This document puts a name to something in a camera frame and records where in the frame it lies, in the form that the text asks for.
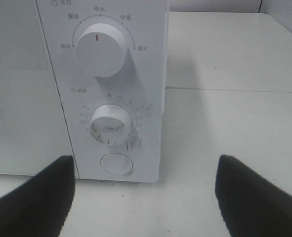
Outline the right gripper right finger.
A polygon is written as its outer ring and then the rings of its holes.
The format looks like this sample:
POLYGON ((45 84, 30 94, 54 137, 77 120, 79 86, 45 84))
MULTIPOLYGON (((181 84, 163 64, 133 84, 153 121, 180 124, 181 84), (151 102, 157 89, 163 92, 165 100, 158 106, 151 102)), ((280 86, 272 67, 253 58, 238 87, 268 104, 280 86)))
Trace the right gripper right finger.
POLYGON ((232 237, 292 237, 292 195, 240 160, 221 155, 215 195, 232 237))

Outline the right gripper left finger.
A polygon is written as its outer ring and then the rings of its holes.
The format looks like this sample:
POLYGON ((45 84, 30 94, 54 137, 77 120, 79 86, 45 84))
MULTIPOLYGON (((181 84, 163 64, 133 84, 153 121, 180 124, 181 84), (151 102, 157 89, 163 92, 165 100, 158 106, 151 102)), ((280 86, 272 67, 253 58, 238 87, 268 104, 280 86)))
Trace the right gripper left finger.
POLYGON ((75 194, 72 156, 61 156, 0 197, 0 237, 57 237, 75 194))

